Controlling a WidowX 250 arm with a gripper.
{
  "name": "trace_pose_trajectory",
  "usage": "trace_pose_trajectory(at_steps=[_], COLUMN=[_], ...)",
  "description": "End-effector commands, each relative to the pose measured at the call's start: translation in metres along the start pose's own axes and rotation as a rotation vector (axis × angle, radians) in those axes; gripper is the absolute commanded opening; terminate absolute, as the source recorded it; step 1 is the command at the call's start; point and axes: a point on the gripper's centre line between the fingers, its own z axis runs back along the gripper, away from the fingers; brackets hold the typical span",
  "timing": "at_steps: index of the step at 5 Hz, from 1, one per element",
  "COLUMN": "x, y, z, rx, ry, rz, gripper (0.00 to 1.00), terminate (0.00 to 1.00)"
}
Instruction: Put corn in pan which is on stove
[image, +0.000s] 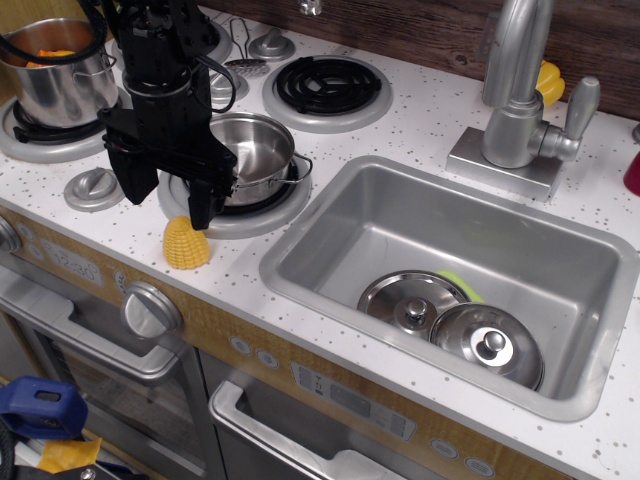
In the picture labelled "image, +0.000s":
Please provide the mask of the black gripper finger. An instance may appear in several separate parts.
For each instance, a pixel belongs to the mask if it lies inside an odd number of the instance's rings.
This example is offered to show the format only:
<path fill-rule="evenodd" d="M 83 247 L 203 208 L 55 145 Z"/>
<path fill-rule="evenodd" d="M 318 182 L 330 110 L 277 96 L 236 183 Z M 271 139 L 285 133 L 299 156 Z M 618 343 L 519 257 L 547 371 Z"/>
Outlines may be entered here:
<path fill-rule="evenodd" d="M 156 168 L 139 155 L 110 150 L 109 159 L 125 197 L 132 204 L 141 204 L 158 186 Z"/>
<path fill-rule="evenodd" d="M 210 221 L 223 211 L 225 192 L 209 182 L 195 180 L 189 184 L 189 214 L 194 230 L 206 230 Z"/>

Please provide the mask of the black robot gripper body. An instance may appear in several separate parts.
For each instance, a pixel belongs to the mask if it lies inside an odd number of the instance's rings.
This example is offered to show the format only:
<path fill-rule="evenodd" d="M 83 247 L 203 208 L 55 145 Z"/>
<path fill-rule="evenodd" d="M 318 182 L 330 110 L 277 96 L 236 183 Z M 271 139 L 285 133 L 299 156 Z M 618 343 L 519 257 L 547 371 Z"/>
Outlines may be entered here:
<path fill-rule="evenodd" d="M 169 83 L 142 82 L 123 74 L 132 107 L 105 108 L 98 119 L 105 125 L 104 146 L 139 155 L 157 172 L 165 171 L 189 182 L 203 180 L 222 191 L 233 189 L 236 155 L 210 130 L 212 107 L 209 72 L 232 80 L 218 63 L 185 67 Z"/>

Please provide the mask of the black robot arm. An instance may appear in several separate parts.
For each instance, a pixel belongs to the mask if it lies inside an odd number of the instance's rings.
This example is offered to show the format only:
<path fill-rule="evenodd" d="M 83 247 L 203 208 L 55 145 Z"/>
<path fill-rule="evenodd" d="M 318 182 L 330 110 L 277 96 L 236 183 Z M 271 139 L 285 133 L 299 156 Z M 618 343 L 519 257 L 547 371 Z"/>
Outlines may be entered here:
<path fill-rule="evenodd" d="M 209 73 L 229 74 L 209 56 L 219 36 L 193 1 L 106 1 L 103 11 L 132 102 L 98 113 L 116 178 L 134 204 L 158 186 L 160 171 L 185 180 L 191 224 L 204 230 L 236 181 L 237 157 L 210 129 Z"/>

